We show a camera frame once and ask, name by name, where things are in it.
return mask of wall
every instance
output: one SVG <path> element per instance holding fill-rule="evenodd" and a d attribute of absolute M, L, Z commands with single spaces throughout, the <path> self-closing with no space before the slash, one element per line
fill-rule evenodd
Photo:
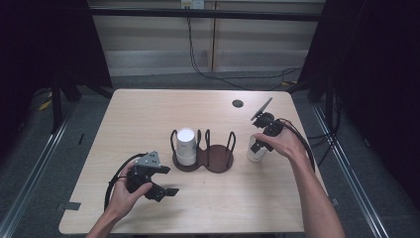
<path fill-rule="evenodd" d="M 96 1 L 91 6 L 179 9 L 180 0 Z M 321 13 L 322 0 L 205 1 L 205 9 Z M 94 16 L 111 76 L 193 72 L 184 18 Z M 200 71 L 282 70 L 302 66 L 317 23 L 191 19 Z"/>

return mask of person's left hand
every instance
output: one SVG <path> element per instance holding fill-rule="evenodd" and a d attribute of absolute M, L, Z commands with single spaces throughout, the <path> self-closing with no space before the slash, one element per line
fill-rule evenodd
<path fill-rule="evenodd" d="M 141 185 L 133 193 L 129 193 L 126 188 L 126 176 L 129 169 L 133 166 L 134 163 L 128 163 L 121 171 L 120 177 L 122 178 L 119 178 L 115 182 L 111 200 L 109 201 L 108 207 L 105 209 L 106 213 L 109 212 L 112 217 L 116 217 L 117 219 L 121 219 L 126 216 L 131 211 L 136 201 L 141 196 L 145 195 L 153 185 L 151 182 L 147 182 Z"/>

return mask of white cup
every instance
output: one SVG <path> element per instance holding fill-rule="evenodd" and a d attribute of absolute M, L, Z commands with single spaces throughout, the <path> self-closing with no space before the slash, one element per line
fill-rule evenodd
<path fill-rule="evenodd" d="M 250 143 L 248 144 L 248 153 L 247 157 L 248 160 L 258 163 L 263 159 L 267 149 L 266 147 L 261 147 L 256 153 L 251 150 L 251 146 L 256 142 L 256 138 L 254 136 L 250 137 Z"/>
<path fill-rule="evenodd" d="M 176 158 L 183 166 L 192 166 L 196 158 L 195 132 L 190 128 L 182 128 L 176 134 Z"/>

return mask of power outlet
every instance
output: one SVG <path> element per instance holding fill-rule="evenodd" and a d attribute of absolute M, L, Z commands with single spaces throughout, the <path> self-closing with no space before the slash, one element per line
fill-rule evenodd
<path fill-rule="evenodd" d="M 181 0 L 181 9 L 192 9 L 192 0 Z"/>
<path fill-rule="evenodd" d="M 204 0 L 192 0 L 192 9 L 204 10 Z"/>

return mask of wooden tabletop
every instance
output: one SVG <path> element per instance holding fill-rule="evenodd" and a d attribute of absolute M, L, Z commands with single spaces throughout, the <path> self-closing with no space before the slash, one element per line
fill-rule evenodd
<path fill-rule="evenodd" d="M 299 195 L 288 160 L 267 152 L 258 164 L 247 159 L 250 136 L 262 129 L 251 117 L 266 108 L 276 118 L 290 120 L 306 138 L 290 95 L 286 92 L 228 90 L 119 89 L 109 104 L 70 201 L 59 225 L 64 234 L 84 234 L 103 212 L 108 181 L 138 153 L 157 151 L 171 168 L 152 180 L 176 187 L 174 197 L 161 202 L 139 199 L 112 230 L 131 234 L 265 233 L 303 231 Z M 234 100 L 244 106 L 233 106 Z M 182 172 L 172 162 L 170 134 L 189 127 L 210 129 L 211 145 L 227 145 L 236 134 L 232 167 L 214 174 L 201 167 Z"/>

